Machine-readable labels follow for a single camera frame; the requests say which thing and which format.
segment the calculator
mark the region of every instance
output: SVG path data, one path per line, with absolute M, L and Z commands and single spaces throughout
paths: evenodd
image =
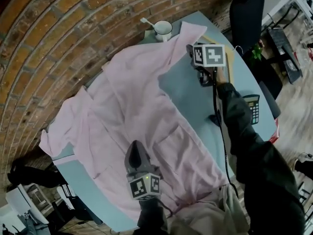
M 247 102 L 250 110 L 252 111 L 252 120 L 251 124 L 256 124 L 259 122 L 259 99 L 260 95 L 247 95 L 243 97 L 244 100 Z

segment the black jacket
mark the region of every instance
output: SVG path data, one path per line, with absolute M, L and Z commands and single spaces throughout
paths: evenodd
M 277 149 L 255 133 L 251 110 L 233 85 L 221 84 L 217 90 L 231 153 L 237 157 L 237 180 L 245 185 L 251 234 L 302 235 L 304 211 L 292 171 Z M 160 230 L 164 223 L 156 200 L 140 204 L 140 229 L 134 234 L 166 234 Z

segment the light blue table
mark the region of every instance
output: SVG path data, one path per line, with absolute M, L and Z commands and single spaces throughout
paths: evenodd
M 195 12 L 173 23 L 173 35 L 179 33 L 182 21 L 207 26 L 206 36 L 233 48 L 224 35 L 201 12 Z M 139 44 L 152 43 L 153 41 L 155 41 L 154 38 L 149 37 Z M 260 120 L 253 127 L 264 140 L 269 140 L 276 130 L 273 116 L 260 87 L 237 52 L 235 52 L 233 72 L 234 86 L 242 96 L 248 94 L 260 95 Z M 220 130 L 207 120 L 207 117 L 214 113 L 212 88 L 202 88 L 200 86 L 197 72 L 190 66 L 189 56 L 185 55 L 166 74 L 162 75 L 159 78 L 159 85 L 188 120 L 221 170 L 225 171 L 224 147 Z M 68 144 L 61 155 L 53 159 L 72 154 L 72 146 Z M 114 231 L 125 231 L 136 227 L 134 221 L 107 200 L 78 161 L 61 164 L 57 168 L 81 200 Z

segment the brick wall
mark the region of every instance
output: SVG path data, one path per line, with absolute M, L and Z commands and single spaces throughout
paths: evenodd
M 0 175 L 39 142 L 62 102 L 115 53 L 136 44 L 146 17 L 196 10 L 229 26 L 231 0 L 11 0 L 0 16 Z

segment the shirt sleeve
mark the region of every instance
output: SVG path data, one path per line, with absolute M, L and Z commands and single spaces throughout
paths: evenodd
M 253 234 L 303 234 L 304 211 L 292 171 L 274 145 L 254 131 L 251 110 L 233 85 L 217 90 Z

